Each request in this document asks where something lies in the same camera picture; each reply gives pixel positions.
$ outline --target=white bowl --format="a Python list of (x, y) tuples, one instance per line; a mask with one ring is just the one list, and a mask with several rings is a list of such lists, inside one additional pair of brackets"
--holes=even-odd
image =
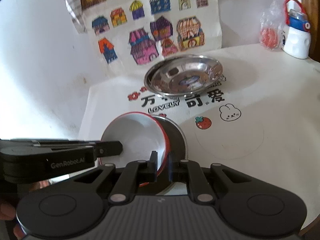
[(152, 151), (158, 152), (158, 173), (165, 166), (170, 151), (167, 134), (152, 116), (141, 112), (129, 112), (118, 116), (105, 129), (101, 141), (120, 141), (123, 151), (119, 156), (102, 158), (102, 164), (114, 163), (123, 168), (137, 160), (148, 161)]

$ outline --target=white table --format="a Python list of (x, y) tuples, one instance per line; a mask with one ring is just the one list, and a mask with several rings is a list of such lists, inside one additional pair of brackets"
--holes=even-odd
[[(202, 167), (219, 162), (248, 175), (290, 190), (307, 205), (304, 226), (320, 213), (320, 64), (270, 52), (259, 44), (225, 48), (205, 53), (224, 67), (224, 101), (212, 103), (201, 96), (201, 107), (179, 106), (160, 112), (177, 122), (188, 142), (190, 160)], [(99, 139), (105, 127), (128, 111), (148, 112), (162, 104), (155, 97), (141, 107), (127, 95), (143, 86), (145, 70), (135, 71), (92, 86), (80, 129), (80, 138)], [(233, 122), (220, 118), (220, 107), (233, 104), (241, 117)], [(212, 126), (196, 127), (195, 117), (208, 117)]]

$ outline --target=wooden panel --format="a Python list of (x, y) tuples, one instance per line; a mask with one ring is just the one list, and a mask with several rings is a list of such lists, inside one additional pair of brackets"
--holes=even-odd
[(320, 24), (319, 24), (319, 15), (320, 15), (320, 0), (302, 0), (302, 4), (305, 7), (308, 15), (309, 22), (311, 24), (311, 45), (309, 56), (319, 61), (320, 60)]

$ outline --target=finger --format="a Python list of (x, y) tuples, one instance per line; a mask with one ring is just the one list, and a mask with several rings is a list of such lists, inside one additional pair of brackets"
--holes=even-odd
[(13, 233), (14, 233), (14, 235), (16, 236), (16, 238), (17, 238), (18, 240), (21, 240), (21, 239), (25, 236), (25, 234), (24, 234), (24, 232), (22, 231), (20, 225), (15, 225), (15, 226), (14, 226), (14, 228), (13, 228)]
[(13, 220), (16, 217), (15, 208), (7, 202), (0, 202), (0, 220)]

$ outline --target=stainless steel bowl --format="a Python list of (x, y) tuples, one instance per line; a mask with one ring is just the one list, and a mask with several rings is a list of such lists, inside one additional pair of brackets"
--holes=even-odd
[(222, 71), (221, 63), (207, 56), (171, 57), (149, 69), (144, 85), (164, 97), (200, 94), (219, 79)]

